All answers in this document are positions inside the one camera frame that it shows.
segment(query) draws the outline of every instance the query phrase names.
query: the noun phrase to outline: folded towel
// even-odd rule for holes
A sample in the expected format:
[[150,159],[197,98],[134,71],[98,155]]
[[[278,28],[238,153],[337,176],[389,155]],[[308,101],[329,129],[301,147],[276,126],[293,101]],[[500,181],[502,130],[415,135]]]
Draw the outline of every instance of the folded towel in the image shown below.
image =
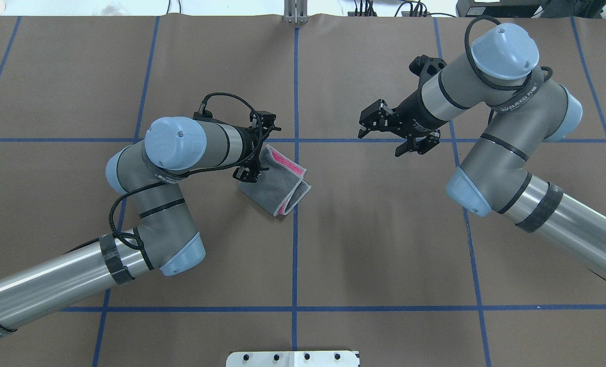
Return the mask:
[[273,216],[289,214],[312,188],[303,181],[306,169],[270,145],[260,152],[260,163],[269,170],[256,183],[240,182],[239,189]]

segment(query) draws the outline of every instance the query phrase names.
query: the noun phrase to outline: gray towel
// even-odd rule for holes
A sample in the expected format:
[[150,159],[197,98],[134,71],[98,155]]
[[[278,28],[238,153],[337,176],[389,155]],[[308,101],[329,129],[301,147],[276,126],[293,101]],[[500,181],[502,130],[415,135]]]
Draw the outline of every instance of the gray towel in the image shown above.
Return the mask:
[[260,163],[269,170],[260,174],[258,182],[240,182],[238,187],[273,216],[289,214],[312,188],[303,181],[306,169],[270,145],[260,152]]

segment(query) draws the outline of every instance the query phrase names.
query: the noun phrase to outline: white bracket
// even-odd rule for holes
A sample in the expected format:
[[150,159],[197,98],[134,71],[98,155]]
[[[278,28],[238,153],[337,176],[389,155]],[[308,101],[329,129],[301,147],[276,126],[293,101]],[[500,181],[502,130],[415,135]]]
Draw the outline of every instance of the white bracket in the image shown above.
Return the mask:
[[360,367],[358,351],[235,352],[226,367]]
[[285,0],[285,23],[308,23],[308,0]]

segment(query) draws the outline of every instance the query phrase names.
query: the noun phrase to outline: light blue joint cap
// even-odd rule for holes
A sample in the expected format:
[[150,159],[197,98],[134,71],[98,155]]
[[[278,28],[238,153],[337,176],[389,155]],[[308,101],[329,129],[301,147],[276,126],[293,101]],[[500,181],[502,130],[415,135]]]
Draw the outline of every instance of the light blue joint cap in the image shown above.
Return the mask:
[[203,242],[197,232],[174,257],[160,267],[160,271],[165,276],[173,276],[195,267],[205,256],[206,249],[203,248]]
[[144,149],[151,162],[167,170],[189,169],[206,151],[203,127],[183,116],[159,118],[144,138]]
[[122,188],[121,183],[119,183],[119,177],[117,177],[117,163],[119,163],[119,157],[122,153],[124,153],[126,148],[122,149],[121,151],[119,151],[119,153],[112,156],[112,158],[108,160],[108,163],[106,163],[106,180],[108,181],[108,184],[112,186],[112,188],[114,188],[114,190],[117,191],[119,195],[126,194],[126,190]]
[[491,212],[485,197],[460,167],[457,167],[457,171],[448,181],[446,193],[452,200],[477,216],[484,217]]
[[471,51],[478,69],[505,81],[524,77],[539,63],[537,44],[512,23],[499,24],[476,39]]
[[573,95],[566,89],[566,87],[562,86],[562,88],[566,91],[566,95],[568,97],[568,107],[566,107],[566,116],[564,116],[564,121],[562,121],[562,125],[559,125],[557,130],[555,130],[550,137],[543,139],[545,142],[558,142],[562,140],[566,135],[570,134],[575,130],[575,128],[580,124],[582,120],[582,104],[577,98],[573,97]]

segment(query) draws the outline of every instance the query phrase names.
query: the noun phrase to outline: black cable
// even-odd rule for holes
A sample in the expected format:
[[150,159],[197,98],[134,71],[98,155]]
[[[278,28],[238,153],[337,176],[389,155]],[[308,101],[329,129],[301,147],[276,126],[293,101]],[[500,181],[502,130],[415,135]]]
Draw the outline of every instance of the black cable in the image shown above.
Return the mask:
[[469,42],[469,35],[471,35],[471,28],[473,28],[473,25],[475,25],[476,23],[478,23],[478,21],[481,21],[481,20],[488,20],[496,25],[500,24],[500,21],[492,16],[480,15],[479,17],[473,19],[471,21],[471,23],[469,23],[468,26],[466,27],[466,32],[464,33],[464,50],[466,51],[466,58],[468,59],[469,65],[471,65],[471,69],[473,69],[473,72],[475,72],[475,75],[478,77],[478,79],[480,79],[480,81],[482,81],[489,88],[492,88],[494,90],[499,90],[499,91],[522,90],[523,88],[525,88],[525,85],[529,82],[530,75],[527,75],[527,78],[525,79],[523,84],[520,86],[499,86],[496,83],[487,79],[487,77],[485,77],[485,74],[482,72],[482,70],[480,70],[477,67],[477,65],[475,64],[475,59],[473,58],[473,52],[471,51],[471,42]]
[[366,6],[368,7],[366,16],[373,16],[373,0],[366,0]]
[[578,3],[577,0],[572,0],[571,1],[571,10],[564,10],[563,12],[560,12],[556,15],[548,16],[548,19],[562,18],[564,16],[575,16],[578,13],[578,7],[577,7],[578,4],[581,4],[581,3]]
[[587,9],[585,10],[585,13],[583,14],[583,16],[585,18],[592,18],[591,16],[589,16],[589,12],[591,11],[591,5],[593,5],[594,0],[589,0],[589,6],[587,7]]
[[426,14],[423,14],[422,16],[428,16],[428,15],[447,15],[447,16],[452,16],[453,18],[457,18],[456,16],[454,16],[452,14],[448,14],[448,13],[426,13]]
[[402,3],[400,3],[400,5],[398,5],[398,9],[396,9],[396,14],[394,14],[394,18],[396,18],[396,16],[398,16],[398,12],[400,11],[400,8],[402,8],[403,5],[405,5],[405,4],[410,4],[410,11],[412,11],[412,7],[413,7],[412,2],[402,2]]
[[417,2],[417,5],[410,12],[410,16],[419,16],[419,10],[422,9],[421,4],[422,4],[422,2]]
[[[185,172],[184,174],[180,174],[180,175],[175,175],[181,178],[186,178],[189,177],[193,174],[197,174],[197,173],[201,173],[201,172],[211,172],[211,171],[217,171],[217,170],[224,170],[224,169],[229,169],[231,167],[237,167],[237,166],[241,166],[244,165],[245,163],[247,163],[248,161],[252,160],[254,158],[254,156],[257,153],[257,150],[260,148],[261,144],[264,142],[264,140],[266,140],[266,138],[268,137],[268,133],[270,133],[273,130],[273,126],[270,126],[266,132],[266,134],[264,134],[263,132],[263,121],[262,118],[260,117],[260,115],[257,113],[256,109],[254,109],[249,102],[245,101],[242,97],[238,97],[237,95],[231,94],[231,93],[224,93],[224,92],[215,92],[215,93],[210,93],[207,96],[205,96],[203,98],[203,100],[201,101],[201,105],[199,107],[199,112],[203,112],[205,110],[205,107],[208,104],[208,100],[211,97],[214,97],[215,95],[222,95],[222,96],[226,96],[226,97],[231,97],[231,98],[235,98],[237,100],[239,100],[240,102],[244,103],[252,112],[252,115],[256,117],[256,128],[255,130],[257,131],[257,135],[258,135],[258,142],[256,144],[256,146],[254,146],[254,149],[251,151],[251,153],[249,153],[249,155],[247,155],[243,160],[240,160],[236,163],[232,163],[230,165],[225,165],[225,166],[219,166],[219,167],[210,167],[210,168],[205,168],[205,169],[196,169],[196,170],[191,170],[189,172]],[[110,212],[108,215],[108,223],[110,225],[110,230],[112,230],[112,235],[115,239],[119,239],[119,241],[121,241],[121,243],[123,243],[124,245],[128,246],[131,249],[134,250],[140,250],[141,248],[144,247],[144,242],[142,242],[142,240],[140,239],[140,237],[138,237],[135,234],[131,234],[131,233],[125,233],[125,232],[119,232],[119,230],[117,230],[117,226],[115,225],[115,211],[117,209],[117,207],[119,206],[119,203],[122,202],[122,200],[124,200],[125,198],[130,197],[131,195],[135,195],[137,193],[140,193],[142,191],[146,191],[146,190],[150,190],[153,188],[158,188],[159,186],[163,186],[166,185],[165,182],[160,181],[160,182],[156,182],[156,183],[152,183],[151,185],[147,185],[147,186],[142,186],[141,188],[135,189],[133,191],[130,191],[124,195],[121,195],[119,198],[117,198],[117,200],[115,200],[114,204],[112,205],[112,207],[110,208]],[[137,245],[131,244],[130,242],[128,242],[126,239],[133,239],[135,240],[135,242],[137,243]]]
[[398,12],[400,11],[400,9],[405,4],[410,4],[410,16],[412,16],[413,12],[415,12],[415,10],[414,10],[415,9],[414,4],[417,4],[417,10],[418,10],[418,7],[420,6],[420,13],[421,14],[427,12],[427,6],[424,3],[422,3],[422,2],[408,2],[408,1],[405,1],[405,2],[402,2],[400,5],[398,5],[398,9],[396,9],[396,14],[394,14],[394,17],[398,16]]
[[260,115],[256,112],[256,109],[254,109],[249,102],[245,101],[242,97],[238,97],[237,95],[231,94],[231,93],[225,93],[225,92],[215,92],[215,93],[210,93],[209,95],[205,96],[203,98],[203,100],[201,101],[201,107],[199,107],[199,112],[203,112],[203,110],[205,110],[205,106],[208,104],[208,100],[211,97],[214,97],[215,95],[221,95],[221,96],[226,96],[226,97],[230,97],[230,98],[235,98],[236,100],[239,100],[240,102],[244,103],[245,106],[247,106],[252,114],[256,117],[257,119],[257,123],[256,123],[256,130],[258,133],[258,144],[256,144],[256,146],[254,147],[254,150],[246,156],[246,158],[244,158],[243,160],[237,162],[237,163],[231,163],[230,165],[225,165],[225,166],[219,166],[219,167],[210,167],[207,169],[196,169],[196,170],[191,170],[189,172],[185,172],[184,174],[180,174],[180,175],[175,175],[177,177],[182,177],[182,178],[186,178],[189,177],[193,174],[196,173],[201,173],[201,172],[210,172],[210,171],[215,171],[215,170],[224,170],[224,169],[229,169],[231,167],[237,167],[237,166],[241,166],[244,165],[244,163],[247,163],[248,161],[252,160],[254,158],[254,155],[256,155],[256,151],[257,149],[260,147],[260,144],[264,142],[264,140],[266,139],[266,137],[268,137],[268,133],[270,133],[273,130],[273,126],[269,127],[269,129],[267,130],[267,134],[263,133],[263,121],[262,118],[260,117]]
[[548,79],[552,77],[552,68],[547,66],[542,66],[541,70],[545,71],[546,74],[543,76],[543,82],[547,82]]
[[90,246],[91,244],[94,244],[97,241],[98,241],[98,238],[97,239],[91,239],[91,240],[89,240],[87,242],[84,242],[83,244],[80,244],[80,245],[76,246],[75,248],[67,251],[66,253],[71,253],[72,251],[77,251],[77,249],[82,249],[82,248],[84,248],[86,246]]

